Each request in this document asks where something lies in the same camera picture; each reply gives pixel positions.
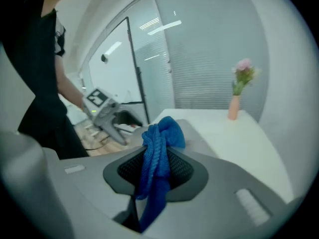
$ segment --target pink flower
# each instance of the pink flower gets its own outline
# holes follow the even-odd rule
[[[249,58],[245,58],[242,61],[239,61],[236,66],[236,69],[239,71],[244,71],[246,68],[251,68],[251,60]]]

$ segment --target green leaves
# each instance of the green leaves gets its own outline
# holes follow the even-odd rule
[[[233,82],[233,95],[234,96],[240,96],[243,89],[244,89],[245,85],[243,84],[243,82],[239,82],[237,84],[235,84]]]
[[[236,75],[236,83],[232,82],[233,87],[233,95],[240,96],[245,86],[248,85],[253,79],[255,74],[255,68],[252,67],[250,69],[245,69],[243,71],[237,70]]]

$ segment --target glass wall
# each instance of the glass wall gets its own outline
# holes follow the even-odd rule
[[[263,69],[241,107],[259,120],[268,87],[269,55],[251,0],[156,0],[173,69],[176,108],[227,109],[232,67],[246,57]]]
[[[159,16],[152,0],[136,0],[106,28],[105,35],[125,18],[129,18],[137,66],[141,71],[150,122],[167,108],[174,108],[170,67],[167,63],[163,35],[148,35],[160,27]]]

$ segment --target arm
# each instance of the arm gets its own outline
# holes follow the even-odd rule
[[[66,100],[83,110],[84,95],[73,85],[73,83],[64,74],[63,59],[61,56],[55,56],[55,73],[59,94]]]

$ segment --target person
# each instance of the person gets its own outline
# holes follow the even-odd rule
[[[2,43],[12,65],[35,94],[18,131],[55,150],[59,159],[87,157],[58,95],[83,109],[83,94],[64,73],[66,29],[57,18],[59,1],[25,0],[19,13],[6,21]]]

